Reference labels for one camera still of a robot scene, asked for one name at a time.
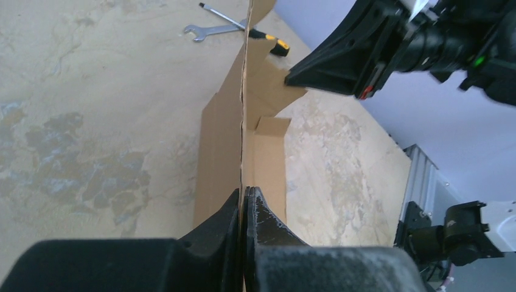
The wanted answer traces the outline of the brown cardboard box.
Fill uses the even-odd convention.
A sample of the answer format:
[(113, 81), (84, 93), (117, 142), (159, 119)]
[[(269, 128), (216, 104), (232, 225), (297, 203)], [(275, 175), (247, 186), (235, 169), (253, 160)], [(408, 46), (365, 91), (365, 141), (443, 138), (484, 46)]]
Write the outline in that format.
[(245, 190), (260, 188), (268, 207), (287, 226), (285, 135), (291, 121), (278, 114), (305, 94), (284, 86), (286, 70), (270, 59), (276, 42), (248, 36), (273, 6), (273, 1), (249, 3), (242, 48), (201, 116), (194, 225), (213, 216), (239, 191), (239, 291), (247, 291)]

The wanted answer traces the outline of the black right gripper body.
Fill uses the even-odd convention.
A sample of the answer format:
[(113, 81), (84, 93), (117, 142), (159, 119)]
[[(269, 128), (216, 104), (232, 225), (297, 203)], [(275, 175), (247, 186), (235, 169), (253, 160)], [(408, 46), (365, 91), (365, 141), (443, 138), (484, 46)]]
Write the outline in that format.
[(484, 38), (483, 1), (391, 1), (399, 21), (386, 44), (386, 73), (428, 71), (440, 82), (468, 68)]

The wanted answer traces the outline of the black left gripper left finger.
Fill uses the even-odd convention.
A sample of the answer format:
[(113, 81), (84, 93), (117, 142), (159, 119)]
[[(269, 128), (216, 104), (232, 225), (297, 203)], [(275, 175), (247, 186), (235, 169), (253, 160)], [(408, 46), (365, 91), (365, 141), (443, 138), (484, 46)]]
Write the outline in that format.
[(14, 264), (2, 291), (239, 291), (239, 191), (174, 238), (45, 240)]

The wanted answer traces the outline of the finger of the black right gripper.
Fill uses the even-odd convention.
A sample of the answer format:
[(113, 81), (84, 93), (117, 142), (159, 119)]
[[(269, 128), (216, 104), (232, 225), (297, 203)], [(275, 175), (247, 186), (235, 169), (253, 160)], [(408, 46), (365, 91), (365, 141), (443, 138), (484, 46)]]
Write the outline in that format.
[(400, 44), (408, 16), (400, 1), (356, 1), (337, 28), (285, 77), (287, 86), (370, 97)]

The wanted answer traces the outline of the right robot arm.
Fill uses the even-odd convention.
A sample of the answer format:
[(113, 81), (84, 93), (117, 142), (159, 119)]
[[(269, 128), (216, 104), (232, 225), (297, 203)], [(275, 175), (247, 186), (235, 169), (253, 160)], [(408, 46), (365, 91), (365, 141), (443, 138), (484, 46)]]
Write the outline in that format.
[(357, 1), (285, 84), (364, 100), (395, 72), (443, 83), (456, 71), (460, 90), (515, 105), (514, 1)]

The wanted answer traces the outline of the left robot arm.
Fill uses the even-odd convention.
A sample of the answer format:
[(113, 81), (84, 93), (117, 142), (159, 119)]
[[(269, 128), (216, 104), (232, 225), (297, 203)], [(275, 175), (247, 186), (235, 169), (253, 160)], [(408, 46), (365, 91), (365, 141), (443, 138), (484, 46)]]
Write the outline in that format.
[(431, 291), (453, 266), (514, 251), (514, 201), (455, 205), (437, 226), (411, 201), (393, 247), (315, 247), (249, 187), (178, 239), (38, 242), (1, 290)]

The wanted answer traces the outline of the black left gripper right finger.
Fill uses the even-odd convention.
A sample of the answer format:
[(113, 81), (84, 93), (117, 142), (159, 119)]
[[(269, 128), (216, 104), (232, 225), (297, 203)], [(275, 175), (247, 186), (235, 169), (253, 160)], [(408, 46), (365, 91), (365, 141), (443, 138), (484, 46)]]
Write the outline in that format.
[(245, 190), (247, 291), (425, 291), (409, 255), (382, 246), (310, 246), (268, 207), (258, 187)]

